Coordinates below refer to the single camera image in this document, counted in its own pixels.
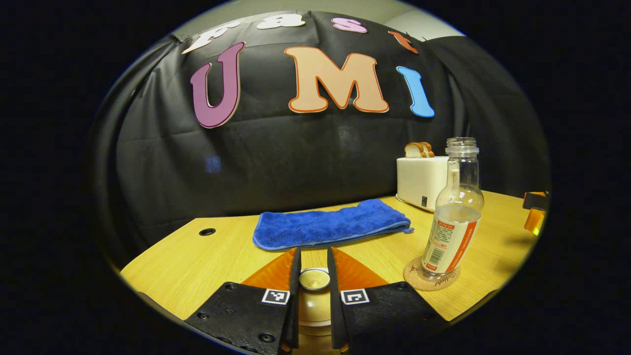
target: barcode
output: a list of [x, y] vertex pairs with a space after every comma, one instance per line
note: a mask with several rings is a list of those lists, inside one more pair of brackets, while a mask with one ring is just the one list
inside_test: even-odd
[[430, 264], [438, 265], [440, 261], [440, 257], [445, 253], [444, 250], [434, 249], [432, 252], [432, 257], [430, 258]]

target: red stripe on label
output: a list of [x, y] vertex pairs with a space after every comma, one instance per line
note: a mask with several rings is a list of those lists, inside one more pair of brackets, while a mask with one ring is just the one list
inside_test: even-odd
[[447, 267], [447, 271], [445, 272], [452, 272], [456, 266], [458, 266], [460, 259], [463, 257], [464, 251], [467, 250], [467, 246], [469, 246], [469, 242], [471, 241], [471, 237], [473, 236], [473, 231], [475, 230], [475, 225], [477, 223], [478, 221], [470, 222], [467, 226], [467, 229], [464, 232], [463, 241], [460, 243], [460, 247], [458, 248], [456, 255], [454, 255], [454, 259], [451, 261], [451, 264], [449, 264], [449, 267]]

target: clear bottle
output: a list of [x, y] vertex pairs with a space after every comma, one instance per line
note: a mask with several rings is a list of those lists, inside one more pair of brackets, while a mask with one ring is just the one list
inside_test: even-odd
[[484, 207], [475, 138], [447, 139], [447, 184], [436, 198], [420, 276], [440, 281], [455, 270], [478, 230]]

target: blue towel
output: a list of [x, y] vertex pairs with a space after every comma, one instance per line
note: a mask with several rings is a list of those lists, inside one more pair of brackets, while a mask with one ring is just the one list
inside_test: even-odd
[[409, 233], [414, 230], [410, 223], [380, 200], [366, 200], [335, 212], [263, 212], [252, 240], [265, 250], [326, 246], [376, 234]]

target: letter m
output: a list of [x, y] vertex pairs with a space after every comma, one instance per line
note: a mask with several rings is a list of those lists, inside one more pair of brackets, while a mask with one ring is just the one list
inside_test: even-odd
[[320, 96], [318, 81], [340, 109], [345, 109], [353, 87], [357, 98], [353, 105], [364, 112], [387, 112], [375, 73], [377, 61], [370, 56], [351, 53], [340, 69], [331, 58], [315, 47], [289, 47], [285, 54], [293, 57], [296, 64], [296, 97], [289, 101], [294, 112], [320, 112], [329, 102]]

